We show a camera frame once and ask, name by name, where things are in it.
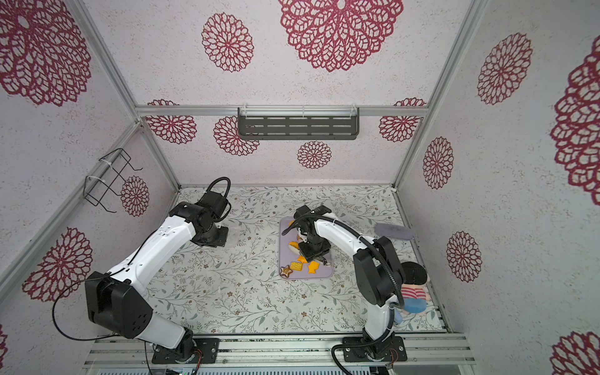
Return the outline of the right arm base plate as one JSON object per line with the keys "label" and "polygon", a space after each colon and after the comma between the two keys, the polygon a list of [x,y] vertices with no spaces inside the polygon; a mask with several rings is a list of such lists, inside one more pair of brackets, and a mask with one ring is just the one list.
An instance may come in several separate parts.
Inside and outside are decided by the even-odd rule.
{"label": "right arm base plate", "polygon": [[363,337],[345,337],[342,350],[347,363],[396,363],[408,359],[404,341],[395,333],[379,344],[371,345],[367,345]]}

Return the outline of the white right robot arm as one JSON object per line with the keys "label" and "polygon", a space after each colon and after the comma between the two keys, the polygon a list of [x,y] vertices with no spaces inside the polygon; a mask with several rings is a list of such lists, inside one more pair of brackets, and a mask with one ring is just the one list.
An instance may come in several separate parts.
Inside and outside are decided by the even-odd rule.
{"label": "white right robot arm", "polygon": [[360,234],[326,206],[298,208],[281,234],[290,231],[302,236],[298,250],[308,261],[329,253],[332,246],[353,261],[356,284],[367,303],[367,321],[362,341],[346,346],[365,348],[371,356],[380,356],[392,345],[395,310],[405,305],[401,290],[406,273],[391,240]]}

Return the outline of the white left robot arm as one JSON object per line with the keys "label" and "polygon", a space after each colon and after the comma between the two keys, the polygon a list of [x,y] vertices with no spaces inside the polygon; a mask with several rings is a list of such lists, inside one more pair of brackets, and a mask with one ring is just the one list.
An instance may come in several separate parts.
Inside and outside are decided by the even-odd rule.
{"label": "white left robot arm", "polygon": [[228,228],[220,222],[231,204],[225,194],[205,192],[196,203],[181,202],[142,245],[106,273],[84,282],[87,315],[92,323],[127,339],[148,342],[171,362],[198,355],[193,332],[159,315],[145,300],[149,282],[183,245],[222,247]]}

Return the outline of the clear resealable bag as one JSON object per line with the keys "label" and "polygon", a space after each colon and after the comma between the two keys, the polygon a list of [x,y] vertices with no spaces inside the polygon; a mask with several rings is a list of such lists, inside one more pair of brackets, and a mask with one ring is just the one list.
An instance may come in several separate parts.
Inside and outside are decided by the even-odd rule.
{"label": "clear resealable bag", "polygon": [[243,227],[227,227],[227,238],[224,248],[234,248],[246,245],[250,234]]}

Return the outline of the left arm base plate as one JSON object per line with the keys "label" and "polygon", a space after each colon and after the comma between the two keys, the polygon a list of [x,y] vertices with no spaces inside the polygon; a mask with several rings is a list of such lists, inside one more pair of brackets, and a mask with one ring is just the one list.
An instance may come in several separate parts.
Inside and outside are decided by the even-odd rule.
{"label": "left arm base plate", "polygon": [[186,339],[174,349],[155,345],[150,363],[155,365],[213,364],[217,360],[219,347],[220,339],[216,337]]}

